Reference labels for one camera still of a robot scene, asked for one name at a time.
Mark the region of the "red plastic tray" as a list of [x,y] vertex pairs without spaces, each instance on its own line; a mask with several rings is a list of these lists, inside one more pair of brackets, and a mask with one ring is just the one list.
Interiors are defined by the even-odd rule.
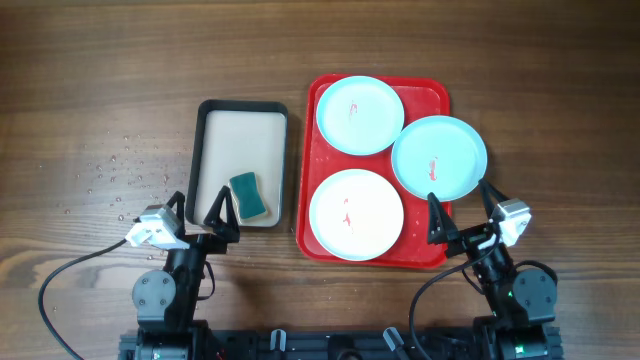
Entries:
[[[343,74],[324,74],[316,78],[309,88],[297,209],[297,245],[304,255],[313,260],[342,261],[325,250],[312,233],[309,206],[313,193],[327,177],[341,170],[359,168],[375,172],[388,180],[398,192],[404,208],[404,225],[396,243],[366,264],[412,269],[437,268],[446,261],[446,247],[427,243],[428,204],[400,185],[392,171],[391,150],[365,157],[347,155],[331,147],[317,127],[315,115],[321,95],[344,77]],[[426,116],[450,113],[449,94],[435,80],[399,76],[381,76],[379,79],[398,93],[405,109],[406,124]]]

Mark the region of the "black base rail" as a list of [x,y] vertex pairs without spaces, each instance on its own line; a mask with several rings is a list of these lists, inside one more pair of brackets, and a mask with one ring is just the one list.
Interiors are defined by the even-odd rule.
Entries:
[[561,360],[560,332],[546,327],[526,332],[427,328],[413,339],[395,328],[383,331],[286,332],[207,331],[189,335],[124,335],[120,359],[547,359]]

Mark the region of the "light blue plate top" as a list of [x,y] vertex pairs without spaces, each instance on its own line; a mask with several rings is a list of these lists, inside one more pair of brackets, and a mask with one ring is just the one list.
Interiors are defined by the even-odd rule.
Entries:
[[316,123],[336,150],[369,156],[387,149],[404,127],[404,105],[387,83],[350,76],[330,85],[316,107]]

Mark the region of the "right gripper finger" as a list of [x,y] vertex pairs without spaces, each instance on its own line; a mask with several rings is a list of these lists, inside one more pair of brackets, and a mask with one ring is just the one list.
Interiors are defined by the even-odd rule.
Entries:
[[493,220],[503,220],[505,218],[505,215],[499,208],[499,204],[507,201],[508,197],[484,178],[479,180],[478,187],[487,218]]
[[459,238],[459,230],[439,199],[431,192],[427,200],[429,206],[427,243],[439,245],[456,241]]

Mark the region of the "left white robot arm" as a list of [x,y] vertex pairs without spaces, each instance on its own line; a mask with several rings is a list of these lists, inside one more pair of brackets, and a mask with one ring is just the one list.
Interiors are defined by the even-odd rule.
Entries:
[[210,233],[188,235],[185,196],[176,192],[165,204],[150,205],[134,220],[126,240],[134,247],[145,242],[167,252],[165,265],[135,282],[132,301],[138,330],[120,339],[120,359],[222,359],[224,349],[205,320],[194,319],[205,276],[212,276],[210,254],[224,254],[240,238],[232,192],[219,191],[204,224]]

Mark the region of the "black rectangular water tray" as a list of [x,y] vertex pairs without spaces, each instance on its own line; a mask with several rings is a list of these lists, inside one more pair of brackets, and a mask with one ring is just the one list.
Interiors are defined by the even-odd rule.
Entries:
[[244,227],[270,228],[282,217],[288,109],[280,102],[206,100],[198,108],[186,219],[198,226],[219,190],[245,173],[256,177],[266,212],[240,219]]

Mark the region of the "green dish sponge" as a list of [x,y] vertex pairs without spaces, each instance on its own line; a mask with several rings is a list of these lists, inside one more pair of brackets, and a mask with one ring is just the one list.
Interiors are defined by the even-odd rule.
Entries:
[[236,202],[238,216],[242,221],[248,221],[267,213],[254,172],[246,172],[232,177],[229,180],[229,185]]

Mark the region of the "white plate bottom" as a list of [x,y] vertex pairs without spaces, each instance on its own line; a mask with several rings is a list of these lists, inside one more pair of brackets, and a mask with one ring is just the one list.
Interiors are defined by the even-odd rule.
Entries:
[[395,245],[404,225],[404,207],[384,177],[369,170],[347,169],[317,187],[308,217],[324,250],[342,260],[362,262]]

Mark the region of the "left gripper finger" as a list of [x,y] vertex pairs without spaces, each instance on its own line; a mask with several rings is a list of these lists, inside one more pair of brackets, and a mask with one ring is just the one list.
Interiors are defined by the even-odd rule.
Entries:
[[175,214],[179,225],[177,235],[185,235],[185,195],[180,191],[176,191],[166,202],[166,205],[170,209],[175,208]]
[[223,185],[207,212],[203,224],[214,231],[238,231],[239,224],[233,207],[231,189]]

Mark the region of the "light blue plate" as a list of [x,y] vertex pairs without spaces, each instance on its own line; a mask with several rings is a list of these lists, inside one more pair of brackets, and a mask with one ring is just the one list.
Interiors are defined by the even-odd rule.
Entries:
[[400,185],[426,199],[442,202],[472,192],[488,167],[488,152],[468,123],[445,115],[427,116],[407,125],[391,151],[391,168]]
[[336,150],[369,156],[387,149],[404,127],[404,105],[387,83],[350,76],[330,85],[316,107],[316,123]]

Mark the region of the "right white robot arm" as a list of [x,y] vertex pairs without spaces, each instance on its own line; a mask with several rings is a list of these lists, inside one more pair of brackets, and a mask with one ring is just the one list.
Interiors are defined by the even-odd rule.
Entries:
[[559,332],[548,326],[556,318],[558,276],[538,261],[516,263],[508,252],[531,220],[530,207],[484,179],[478,187],[487,221],[466,229],[455,225],[435,194],[428,195],[427,243],[444,245],[448,258],[467,257],[458,271],[472,271],[472,284],[491,310],[489,316],[474,320],[470,349],[481,359],[560,356]]

